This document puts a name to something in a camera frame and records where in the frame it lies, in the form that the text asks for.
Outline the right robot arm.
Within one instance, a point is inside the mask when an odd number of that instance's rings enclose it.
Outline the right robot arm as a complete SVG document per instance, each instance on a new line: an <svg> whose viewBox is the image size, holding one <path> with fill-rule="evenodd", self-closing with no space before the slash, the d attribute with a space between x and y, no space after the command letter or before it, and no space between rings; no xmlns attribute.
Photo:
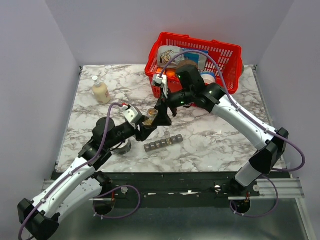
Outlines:
<svg viewBox="0 0 320 240"><path fill-rule="evenodd" d="M243 108L219 84L206 84L201 73L193 65L184 65L177 69L181 83L180 91L171 92L166 75L154 74L152 85L160 87L161 94L155 109L158 111L153 121L154 126L170 126L168 110L173 116L177 108L196 104L208 113L218 116L244 135L256 148L256 153L237 172L230 183L230 191L241 196L248 186L263 174L268 174L283 155L289 133L286 129L275 129L264 123Z"/></svg>

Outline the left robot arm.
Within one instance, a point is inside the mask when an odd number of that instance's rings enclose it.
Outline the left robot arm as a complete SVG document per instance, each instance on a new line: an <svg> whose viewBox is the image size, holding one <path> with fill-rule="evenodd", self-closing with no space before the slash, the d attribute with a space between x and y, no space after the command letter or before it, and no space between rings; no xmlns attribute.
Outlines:
<svg viewBox="0 0 320 240"><path fill-rule="evenodd" d="M27 229L31 239L48 240L63 217L92 197L107 197L111 185L98 180L98 169L112 156L112 150L135 137L145 141L156 130L145 124L146 117L115 125L110 117L97 121L92 137L69 168L46 190L33 199L24 198L17 206L20 232Z"/></svg>

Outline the grey weekly pill organizer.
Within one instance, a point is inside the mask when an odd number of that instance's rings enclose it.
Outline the grey weekly pill organizer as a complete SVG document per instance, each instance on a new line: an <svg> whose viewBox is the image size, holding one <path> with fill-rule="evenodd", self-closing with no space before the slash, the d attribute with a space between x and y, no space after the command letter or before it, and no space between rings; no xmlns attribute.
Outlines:
<svg viewBox="0 0 320 240"><path fill-rule="evenodd" d="M181 134L174 135L168 138L163 138L154 142L147 143L143 146L146 153L155 151L158 149L166 148L171 145L180 144L184 141Z"/></svg>

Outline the clear pill bottle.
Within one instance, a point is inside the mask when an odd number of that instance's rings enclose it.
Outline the clear pill bottle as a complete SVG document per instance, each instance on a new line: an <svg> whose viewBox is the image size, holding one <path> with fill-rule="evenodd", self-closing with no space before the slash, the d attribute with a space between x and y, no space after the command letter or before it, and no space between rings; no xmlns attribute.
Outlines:
<svg viewBox="0 0 320 240"><path fill-rule="evenodd" d="M158 114L158 111L155 108L150 108L147 110L146 119L143 122L145 126L151 126L153 121L155 120L156 116Z"/></svg>

